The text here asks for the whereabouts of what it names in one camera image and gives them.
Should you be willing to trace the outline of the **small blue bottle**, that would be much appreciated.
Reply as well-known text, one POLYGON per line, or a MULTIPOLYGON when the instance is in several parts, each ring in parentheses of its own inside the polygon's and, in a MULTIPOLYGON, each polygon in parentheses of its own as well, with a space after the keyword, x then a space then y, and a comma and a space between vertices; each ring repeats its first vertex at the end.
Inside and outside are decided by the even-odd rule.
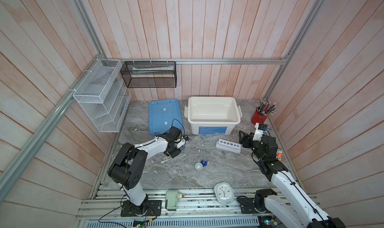
POLYGON ((208 162, 206 160, 201 160, 200 163, 203 165, 203 167, 207 166, 208 162))

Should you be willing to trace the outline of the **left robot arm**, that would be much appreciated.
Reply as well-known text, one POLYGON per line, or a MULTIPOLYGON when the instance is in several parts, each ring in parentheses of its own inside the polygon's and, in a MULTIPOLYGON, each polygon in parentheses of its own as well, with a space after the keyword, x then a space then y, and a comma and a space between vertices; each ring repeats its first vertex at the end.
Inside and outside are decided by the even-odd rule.
POLYGON ((148 199, 140 184, 146 161, 160 153, 175 158, 182 152, 188 140, 187 135, 172 126, 167 132, 142 144, 125 143, 112 162, 108 176, 123 187, 132 205, 142 207, 148 199))

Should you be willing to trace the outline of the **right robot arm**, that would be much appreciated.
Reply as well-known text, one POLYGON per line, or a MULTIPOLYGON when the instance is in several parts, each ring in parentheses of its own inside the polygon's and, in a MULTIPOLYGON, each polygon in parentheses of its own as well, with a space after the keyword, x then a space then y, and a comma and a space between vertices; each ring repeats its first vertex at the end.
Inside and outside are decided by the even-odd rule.
POLYGON ((332 218, 322 210, 299 186, 286 166, 278 159, 276 139, 261 133, 239 132, 239 143, 249 148, 262 174, 277 187, 289 201, 283 203, 272 189, 258 190, 254 198, 255 210, 271 212, 287 228, 344 228, 339 218, 332 218))

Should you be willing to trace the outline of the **white test tube rack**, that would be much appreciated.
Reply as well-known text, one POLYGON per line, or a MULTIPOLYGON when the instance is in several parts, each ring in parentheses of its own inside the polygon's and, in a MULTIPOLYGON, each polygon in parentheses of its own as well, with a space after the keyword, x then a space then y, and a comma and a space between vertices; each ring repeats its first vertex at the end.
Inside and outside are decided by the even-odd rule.
POLYGON ((235 142, 227 141, 223 139, 219 139, 216 143, 216 148, 220 150, 229 151, 232 153, 237 153, 237 154, 241 153, 241 147, 242 145, 239 143, 235 143, 235 142))

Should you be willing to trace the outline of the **blue plastic bin lid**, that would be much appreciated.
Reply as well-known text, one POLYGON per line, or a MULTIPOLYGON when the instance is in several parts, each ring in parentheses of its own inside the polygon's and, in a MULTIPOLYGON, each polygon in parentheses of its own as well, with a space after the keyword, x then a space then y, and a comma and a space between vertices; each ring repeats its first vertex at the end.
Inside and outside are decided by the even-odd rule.
POLYGON ((183 130, 180 103, 176 99, 154 101, 149 104, 149 132, 151 135, 165 133, 173 125, 183 130))

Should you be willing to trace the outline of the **red pencil cup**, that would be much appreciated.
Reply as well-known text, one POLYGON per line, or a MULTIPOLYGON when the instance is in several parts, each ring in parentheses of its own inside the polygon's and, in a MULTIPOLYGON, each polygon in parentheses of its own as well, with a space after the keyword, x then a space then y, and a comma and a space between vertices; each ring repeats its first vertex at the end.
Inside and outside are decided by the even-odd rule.
POLYGON ((265 123, 268 116, 264 113, 260 113, 259 110, 256 110, 251 118, 251 123, 256 125, 257 123, 265 123))

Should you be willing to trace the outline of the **pack of colored markers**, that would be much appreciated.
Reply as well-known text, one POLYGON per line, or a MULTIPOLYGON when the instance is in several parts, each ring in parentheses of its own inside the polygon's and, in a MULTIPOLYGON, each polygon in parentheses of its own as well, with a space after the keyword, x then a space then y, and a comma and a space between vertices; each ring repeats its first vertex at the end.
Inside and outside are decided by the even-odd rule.
POLYGON ((276 158, 281 161, 282 160, 282 155, 283 155, 282 149, 278 148, 277 149, 277 156, 276 156, 276 158))

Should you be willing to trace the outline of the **bundle of pencils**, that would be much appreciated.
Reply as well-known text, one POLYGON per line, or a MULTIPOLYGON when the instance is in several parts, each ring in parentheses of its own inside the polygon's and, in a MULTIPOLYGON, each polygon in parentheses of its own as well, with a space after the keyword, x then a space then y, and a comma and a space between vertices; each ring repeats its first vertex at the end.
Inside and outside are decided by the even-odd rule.
POLYGON ((257 114, 260 116, 273 115, 276 110, 276 104, 265 98, 260 100, 260 104, 256 109, 257 114))

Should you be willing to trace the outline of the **white plastic storage bin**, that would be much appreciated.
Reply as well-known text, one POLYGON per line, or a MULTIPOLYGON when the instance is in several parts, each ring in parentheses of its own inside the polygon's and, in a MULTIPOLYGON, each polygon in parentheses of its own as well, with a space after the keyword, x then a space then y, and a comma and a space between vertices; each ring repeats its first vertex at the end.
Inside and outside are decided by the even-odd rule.
POLYGON ((232 97, 190 97, 185 106, 193 135, 230 135, 242 116, 232 97))

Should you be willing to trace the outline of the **small white bowl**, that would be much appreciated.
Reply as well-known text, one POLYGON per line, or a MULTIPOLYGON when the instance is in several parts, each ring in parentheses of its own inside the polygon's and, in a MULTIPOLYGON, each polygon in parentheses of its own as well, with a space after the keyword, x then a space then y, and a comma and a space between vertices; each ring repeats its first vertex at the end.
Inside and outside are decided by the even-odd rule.
POLYGON ((203 167, 204 167, 204 166, 203 166, 200 162, 197 162, 197 163, 195 164, 195 169, 198 170, 198 171, 202 170, 203 167))

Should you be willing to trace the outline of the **white analog clock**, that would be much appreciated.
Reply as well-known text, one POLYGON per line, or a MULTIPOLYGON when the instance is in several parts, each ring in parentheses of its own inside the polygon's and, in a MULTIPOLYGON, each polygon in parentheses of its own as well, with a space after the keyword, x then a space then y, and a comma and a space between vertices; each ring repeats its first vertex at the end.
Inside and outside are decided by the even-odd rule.
POLYGON ((217 202, 221 205, 228 205, 233 202, 235 198, 234 190, 229 183, 221 182, 214 187, 217 202))

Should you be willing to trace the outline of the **pale green timer device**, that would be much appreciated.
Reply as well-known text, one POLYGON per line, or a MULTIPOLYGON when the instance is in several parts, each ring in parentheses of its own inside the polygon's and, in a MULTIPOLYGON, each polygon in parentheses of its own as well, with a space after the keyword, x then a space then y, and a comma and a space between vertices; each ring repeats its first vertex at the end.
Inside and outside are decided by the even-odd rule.
POLYGON ((166 201, 165 208, 168 211, 176 211, 178 208, 178 202, 183 197, 184 195, 182 193, 179 193, 176 190, 168 190, 165 196, 165 201, 166 201))

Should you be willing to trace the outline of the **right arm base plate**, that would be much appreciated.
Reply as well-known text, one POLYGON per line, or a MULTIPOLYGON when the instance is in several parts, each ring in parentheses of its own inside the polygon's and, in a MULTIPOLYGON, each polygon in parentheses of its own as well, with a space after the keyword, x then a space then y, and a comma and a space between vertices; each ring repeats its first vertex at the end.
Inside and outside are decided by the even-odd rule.
POLYGON ((237 197, 237 202, 240 204, 242 214, 264 214, 267 212, 267 210, 262 208, 257 209, 254 201, 255 199, 245 196, 237 197))

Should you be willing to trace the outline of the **black mesh wall basket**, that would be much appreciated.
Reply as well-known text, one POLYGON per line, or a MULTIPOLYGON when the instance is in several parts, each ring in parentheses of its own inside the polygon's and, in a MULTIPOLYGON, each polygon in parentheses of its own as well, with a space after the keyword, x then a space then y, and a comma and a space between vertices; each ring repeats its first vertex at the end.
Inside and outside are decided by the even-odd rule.
POLYGON ((176 63, 171 61, 126 61, 120 74, 127 88, 176 88, 176 63))

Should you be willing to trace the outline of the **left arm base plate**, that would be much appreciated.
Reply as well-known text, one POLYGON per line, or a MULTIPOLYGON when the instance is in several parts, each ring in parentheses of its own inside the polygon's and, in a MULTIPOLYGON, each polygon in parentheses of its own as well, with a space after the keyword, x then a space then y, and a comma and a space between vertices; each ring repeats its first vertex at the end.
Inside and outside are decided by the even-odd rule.
POLYGON ((136 206, 130 201, 124 201, 121 211, 121 217, 136 217, 136 216, 155 216, 161 215, 162 201, 144 201, 140 206, 136 206))

